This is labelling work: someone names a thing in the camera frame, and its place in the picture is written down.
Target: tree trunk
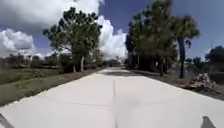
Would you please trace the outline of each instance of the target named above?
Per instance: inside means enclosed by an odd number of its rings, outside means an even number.
[[[128,65],[128,67],[129,68],[132,68],[132,65],[133,65],[133,62],[132,62],[132,53],[129,53],[129,65]]]
[[[137,69],[139,69],[139,65],[140,65],[140,58],[139,58],[139,54],[137,55]]]
[[[159,62],[158,62],[158,66],[159,66],[159,74],[161,77],[163,77],[163,58],[160,58],[159,59]]]
[[[73,72],[76,72],[76,57],[75,57],[75,49],[74,46],[72,46],[72,63],[73,63]]]
[[[75,64],[73,64],[73,72],[76,72]]]
[[[184,47],[184,39],[178,39],[178,45],[179,45],[179,52],[180,52],[180,78],[183,79],[185,78],[185,66],[184,66],[184,62],[185,62],[185,47]]]
[[[85,58],[82,56],[81,61],[80,61],[80,72],[84,71],[84,60],[85,60]]]

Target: palm tree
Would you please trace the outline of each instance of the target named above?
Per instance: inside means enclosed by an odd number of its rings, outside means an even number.
[[[184,62],[186,59],[186,49],[185,45],[188,48],[191,46],[191,39],[198,36],[200,34],[199,29],[197,28],[196,22],[193,20],[191,16],[184,17],[173,17],[173,25],[171,27],[174,38],[177,40],[179,45],[179,54],[180,54],[180,78],[185,77],[185,66]]]

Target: green grass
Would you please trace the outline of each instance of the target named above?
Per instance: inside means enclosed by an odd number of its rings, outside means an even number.
[[[79,79],[96,70],[87,70],[71,74],[63,74],[46,78],[36,78],[0,85],[0,106],[6,105],[22,98],[34,96],[44,90]]]
[[[58,75],[56,69],[0,69],[0,86],[21,80]]]

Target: foliage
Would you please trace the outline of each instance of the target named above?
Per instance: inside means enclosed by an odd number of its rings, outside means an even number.
[[[199,29],[197,28],[197,24],[191,16],[183,16],[183,17],[172,17],[172,26],[171,30],[173,31],[173,36],[179,45],[179,54],[180,54],[180,78],[185,77],[185,68],[184,62],[186,59],[186,49],[185,45],[188,48],[191,46],[191,39],[195,36],[199,35]]]
[[[191,46],[190,39],[199,35],[196,22],[190,16],[173,16],[171,0],[155,0],[146,9],[133,17],[129,24],[129,33],[125,46],[128,51],[129,65],[134,64],[134,56],[138,57],[137,64],[149,61],[152,68],[159,68],[163,75],[177,60],[175,42],[178,42],[181,74],[184,77],[185,45]]]
[[[71,7],[63,13],[58,25],[45,29],[43,34],[51,41],[52,48],[58,51],[68,50],[71,53],[73,65],[82,65],[83,57],[98,47],[102,26],[95,22],[97,19],[95,13],[76,12]]]
[[[58,55],[57,53],[53,53],[50,56],[46,56],[44,59],[44,66],[53,67],[58,65]]]
[[[40,59],[39,56],[33,56],[32,61],[30,63],[31,68],[42,68],[43,61]]]
[[[217,46],[212,49],[205,57],[211,64],[212,68],[224,72],[224,47]]]
[[[61,73],[72,72],[72,58],[69,54],[60,54],[58,61],[60,64]]]
[[[171,27],[171,1],[156,0],[151,6],[135,15],[134,22],[129,24],[129,34],[126,38],[126,48],[129,60],[133,53],[141,58],[150,58],[150,63],[158,62],[160,74],[163,75],[164,64],[171,66],[176,60],[176,46],[173,45]]]

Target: tree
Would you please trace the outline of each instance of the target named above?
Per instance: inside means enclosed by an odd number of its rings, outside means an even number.
[[[83,71],[84,57],[98,47],[102,26],[96,23],[97,19],[95,13],[76,12],[76,9],[71,7],[63,13],[58,25],[43,31],[55,50],[67,50],[71,53],[73,71],[76,71],[77,64],[80,71]]]
[[[187,65],[190,66],[192,65],[193,60],[191,58],[186,59]]]
[[[218,70],[224,71],[224,47],[217,46],[211,49],[210,52],[205,56],[206,60],[209,61],[210,65]]]
[[[212,63],[224,63],[224,47],[215,47],[214,49],[210,50],[205,58]]]
[[[204,68],[204,62],[201,61],[200,57],[195,57],[193,58],[193,64],[200,70],[202,71]]]
[[[184,62],[186,59],[186,49],[185,45],[190,48],[191,42],[190,40],[195,36],[200,34],[199,29],[197,28],[197,24],[191,16],[184,17],[173,17],[172,18],[172,27],[173,35],[175,40],[179,45],[179,54],[180,54],[180,78],[185,77],[185,67]]]
[[[61,73],[72,72],[72,57],[69,54],[60,54],[58,57]]]
[[[39,56],[33,56],[32,61],[30,63],[31,68],[42,68],[43,61],[40,59]]]
[[[100,52],[99,49],[95,49],[92,52],[92,59],[93,62],[97,65],[97,66],[101,66],[102,62],[103,62],[103,54]]]
[[[44,58],[44,65],[45,66],[57,66],[57,63],[58,63],[58,57],[57,57],[57,53],[53,53],[52,55],[50,56],[46,56]]]
[[[129,24],[129,34],[125,42],[131,63],[134,52],[138,54],[138,65],[139,56],[150,58],[152,65],[157,61],[161,76],[164,64],[171,65],[176,58],[176,46],[173,45],[174,39],[170,30],[172,24],[169,22],[171,5],[170,0],[156,0],[142,13],[135,15],[134,22]]]

